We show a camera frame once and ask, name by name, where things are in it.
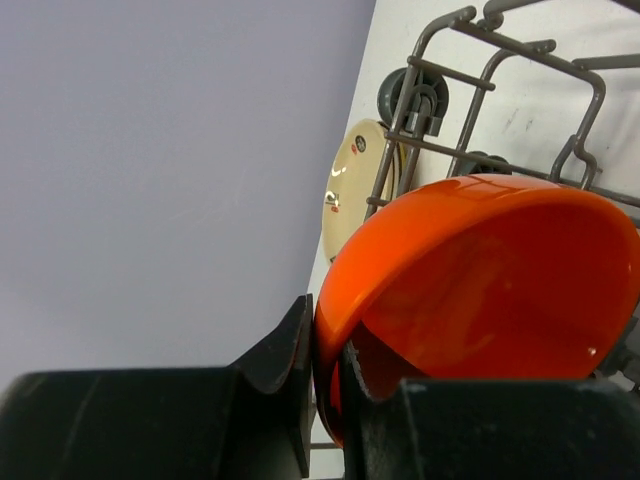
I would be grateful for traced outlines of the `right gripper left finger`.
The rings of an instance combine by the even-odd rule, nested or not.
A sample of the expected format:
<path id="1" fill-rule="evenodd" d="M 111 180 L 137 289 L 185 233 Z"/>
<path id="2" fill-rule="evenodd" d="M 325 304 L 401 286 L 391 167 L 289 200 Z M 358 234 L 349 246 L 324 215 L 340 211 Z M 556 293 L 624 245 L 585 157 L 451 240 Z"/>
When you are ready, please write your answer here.
<path id="1" fill-rule="evenodd" d="M 313 301 L 226 366 L 33 372 L 1 398 L 5 479 L 303 479 Z"/>

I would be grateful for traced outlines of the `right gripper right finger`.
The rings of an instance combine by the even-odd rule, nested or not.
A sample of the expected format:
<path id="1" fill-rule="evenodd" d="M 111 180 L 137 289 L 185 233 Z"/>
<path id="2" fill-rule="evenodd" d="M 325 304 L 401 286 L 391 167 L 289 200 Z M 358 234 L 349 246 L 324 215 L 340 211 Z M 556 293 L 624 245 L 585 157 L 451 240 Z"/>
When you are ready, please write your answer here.
<path id="1" fill-rule="evenodd" d="M 403 378 L 379 399 L 365 354 L 339 363 L 349 479 L 639 476 L 639 400 L 609 381 Z"/>

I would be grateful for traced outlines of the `orange bowl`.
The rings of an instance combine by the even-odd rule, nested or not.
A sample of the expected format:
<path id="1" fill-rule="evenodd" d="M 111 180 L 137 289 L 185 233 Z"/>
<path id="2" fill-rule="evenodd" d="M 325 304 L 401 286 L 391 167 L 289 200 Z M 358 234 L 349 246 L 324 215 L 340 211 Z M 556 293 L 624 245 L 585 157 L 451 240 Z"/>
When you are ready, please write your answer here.
<path id="1" fill-rule="evenodd" d="M 344 440 L 338 361 L 365 328 L 435 378 L 582 379 L 639 300 L 639 235 L 593 192 L 478 174 L 406 193 L 367 220 L 316 302 L 322 422 Z"/>

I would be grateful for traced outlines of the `small cream plate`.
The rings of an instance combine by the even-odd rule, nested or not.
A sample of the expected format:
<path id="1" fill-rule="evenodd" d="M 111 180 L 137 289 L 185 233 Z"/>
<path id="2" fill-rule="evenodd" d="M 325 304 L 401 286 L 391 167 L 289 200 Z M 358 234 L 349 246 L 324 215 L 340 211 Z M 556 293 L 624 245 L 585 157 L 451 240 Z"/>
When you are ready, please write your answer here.
<path id="1" fill-rule="evenodd" d="M 384 151 L 386 128 L 363 119 L 347 132 L 329 171 L 322 208 L 322 245 L 332 262 L 362 225 Z"/>

